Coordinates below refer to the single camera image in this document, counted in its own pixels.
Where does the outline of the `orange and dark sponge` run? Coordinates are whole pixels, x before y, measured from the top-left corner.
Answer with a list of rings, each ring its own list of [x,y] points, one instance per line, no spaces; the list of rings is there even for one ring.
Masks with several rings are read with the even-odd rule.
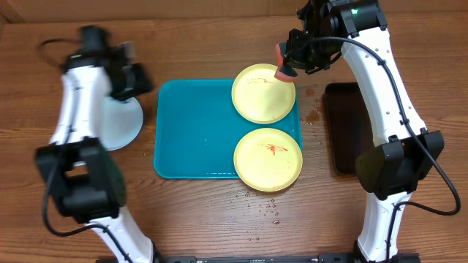
[[[278,62],[277,70],[274,77],[285,83],[293,83],[298,77],[297,72],[284,62],[286,43],[281,42],[275,45],[275,55]]]

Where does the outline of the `black rectangular tray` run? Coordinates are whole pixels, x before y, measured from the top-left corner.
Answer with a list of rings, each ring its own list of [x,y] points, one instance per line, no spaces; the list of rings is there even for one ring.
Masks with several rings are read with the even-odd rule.
[[[359,155],[374,147],[371,122],[357,83],[331,83],[323,95],[333,168],[354,175]]]

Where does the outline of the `yellow-green plate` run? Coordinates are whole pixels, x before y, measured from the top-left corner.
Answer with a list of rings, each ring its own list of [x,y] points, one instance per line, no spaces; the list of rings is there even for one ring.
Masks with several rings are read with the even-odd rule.
[[[254,64],[235,78],[231,98],[238,113],[253,123],[270,124],[283,119],[293,108],[296,88],[274,77],[277,66]]]
[[[246,134],[235,147],[235,171],[249,187],[264,192],[291,186],[301,173],[302,151],[287,133],[261,128]]]

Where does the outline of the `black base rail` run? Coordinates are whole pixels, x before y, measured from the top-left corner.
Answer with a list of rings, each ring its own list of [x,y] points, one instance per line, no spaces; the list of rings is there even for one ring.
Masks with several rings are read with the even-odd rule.
[[[325,253],[318,256],[275,256],[275,257],[218,257],[196,258],[194,256],[156,257],[153,262],[164,263],[364,263],[352,253]]]

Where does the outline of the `light blue plate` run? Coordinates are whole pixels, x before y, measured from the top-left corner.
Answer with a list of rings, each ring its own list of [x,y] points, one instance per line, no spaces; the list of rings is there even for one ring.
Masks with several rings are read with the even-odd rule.
[[[103,104],[99,140],[108,151],[130,144],[143,126],[143,108],[136,98],[118,101],[106,97]]]

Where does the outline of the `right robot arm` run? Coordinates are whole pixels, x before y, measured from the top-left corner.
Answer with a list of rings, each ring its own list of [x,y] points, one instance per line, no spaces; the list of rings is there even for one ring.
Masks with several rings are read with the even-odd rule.
[[[399,254],[396,240],[405,204],[444,145],[429,132],[407,95],[377,1],[309,1],[297,11],[303,26],[276,46],[276,78],[292,82],[338,58],[350,66],[366,106],[374,147],[359,155],[355,173],[367,193],[354,262],[416,262]]]

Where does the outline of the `teal plastic tray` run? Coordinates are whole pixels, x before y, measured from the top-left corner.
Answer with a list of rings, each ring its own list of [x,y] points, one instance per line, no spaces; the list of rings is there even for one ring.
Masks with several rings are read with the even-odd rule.
[[[236,179],[233,154],[259,124],[235,109],[232,79],[170,80],[159,89],[154,169],[165,179]]]

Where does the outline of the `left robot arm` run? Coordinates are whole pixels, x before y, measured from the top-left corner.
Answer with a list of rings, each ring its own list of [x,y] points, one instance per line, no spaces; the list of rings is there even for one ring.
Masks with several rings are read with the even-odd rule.
[[[80,29],[78,49],[58,64],[63,96],[58,124],[35,153],[45,182],[43,204],[53,202],[78,231],[95,232],[115,262],[160,262],[162,256],[127,207],[124,176],[111,157],[143,127],[137,100],[154,88],[128,42],[111,46],[99,26]]]

